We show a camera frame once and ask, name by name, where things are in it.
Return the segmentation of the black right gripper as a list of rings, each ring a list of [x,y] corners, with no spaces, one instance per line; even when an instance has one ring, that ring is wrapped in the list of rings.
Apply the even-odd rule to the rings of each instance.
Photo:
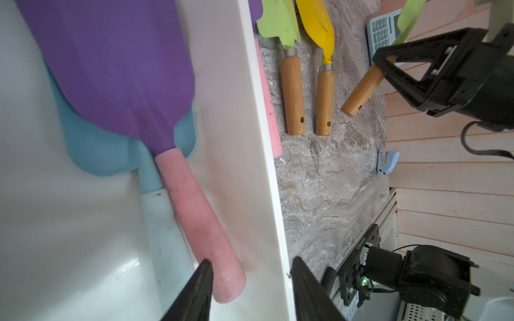
[[[489,42],[483,28],[463,28],[377,50],[386,80],[412,108],[431,116],[452,112],[481,121],[492,131],[513,129],[513,24],[505,24]],[[443,76],[431,64],[409,74],[395,63],[435,62],[455,47]]]

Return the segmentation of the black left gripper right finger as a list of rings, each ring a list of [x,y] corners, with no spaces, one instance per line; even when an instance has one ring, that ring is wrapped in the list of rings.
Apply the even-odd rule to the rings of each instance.
[[[302,258],[293,259],[290,275],[298,321],[345,320]]]

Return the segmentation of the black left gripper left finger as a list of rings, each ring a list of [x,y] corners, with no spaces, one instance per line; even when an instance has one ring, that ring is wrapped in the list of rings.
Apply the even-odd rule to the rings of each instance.
[[[209,320],[213,284],[212,263],[204,259],[161,320]]]

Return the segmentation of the green trowel wooden handle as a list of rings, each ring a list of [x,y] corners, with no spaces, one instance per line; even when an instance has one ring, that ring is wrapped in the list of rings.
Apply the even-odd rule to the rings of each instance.
[[[425,1],[406,2],[401,13],[398,15],[397,22],[394,23],[395,26],[398,27],[399,33],[392,43],[393,45],[403,44],[407,40],[409,33],[412,31],[412,28],[415,26],[424,9],[425,3]],[[361,107],[379,87],[385,75],[386,74],[376,64],[372,64],[355,90],[342,105],[341,111],[350,117],[355,117]]]

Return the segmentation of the yellow shovel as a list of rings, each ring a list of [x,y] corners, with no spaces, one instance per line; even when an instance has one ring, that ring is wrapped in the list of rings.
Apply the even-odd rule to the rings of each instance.
[[[308,36],[323,50],[317,79],[315,134],[332,134],[335,73],[332,55],[335,49],[335,30],[323,0],[297,0],[303,27]]]

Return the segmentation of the white plastic storage box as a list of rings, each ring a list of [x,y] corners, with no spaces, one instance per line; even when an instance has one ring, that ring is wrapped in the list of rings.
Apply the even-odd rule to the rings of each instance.
[[[188,157],[245,271],[212,320],[294,320],[293,285],[249,5],[178,1],[195,74]],[[136,173],[70,159],[41,53],[1,2],[1,319],[159,320]]]

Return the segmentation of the large green shovel blade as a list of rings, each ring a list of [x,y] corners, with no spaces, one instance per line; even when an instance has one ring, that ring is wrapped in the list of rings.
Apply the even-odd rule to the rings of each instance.
[[[294,45],[301,41],[292,0],[263,0],[263,14],[257,21],[264,38],[277,37],[282,44],[281,80],[285,105],[286,130],[290,136],[306,132],[301,61]]]

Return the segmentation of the green shovel blue handle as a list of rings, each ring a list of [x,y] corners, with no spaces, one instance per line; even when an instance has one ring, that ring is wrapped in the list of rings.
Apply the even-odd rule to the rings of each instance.
[[[98,177],[137,172],[157,293],[161,309],[167,312],[195,269],[153,153],[137,138],[108,132],[84,119],[55,77],[48,77],[66,148],[76,166]]]

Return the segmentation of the purple shovel pink handle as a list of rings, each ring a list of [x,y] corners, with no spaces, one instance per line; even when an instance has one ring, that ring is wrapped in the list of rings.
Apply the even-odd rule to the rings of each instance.
[[[233,301],[246,274],[175,144],[175,125],[195,96],[175,1],[18,1],[17,7],[72,107],[155,154],[195,258],[212,263],[214,299]]]

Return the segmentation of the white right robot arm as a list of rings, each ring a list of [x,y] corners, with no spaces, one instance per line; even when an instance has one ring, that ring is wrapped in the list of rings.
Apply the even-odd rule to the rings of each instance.
[[[491,41],[486,29],[464,28],[380,48],[373,62],[405,101],[428,116],[456,112],[492,132],[513,128],[513,24],[505,24]],[[471,282],[474,263],[443,248],[419,245],[405,257],[382,249],[378,226],[359,240],[339,269],[328,268],[322,287],[345,305],[371,290],[368,279],[399,293],[408,303],[437,308],[451,317],[463,315],[470,296],[481,291]]]

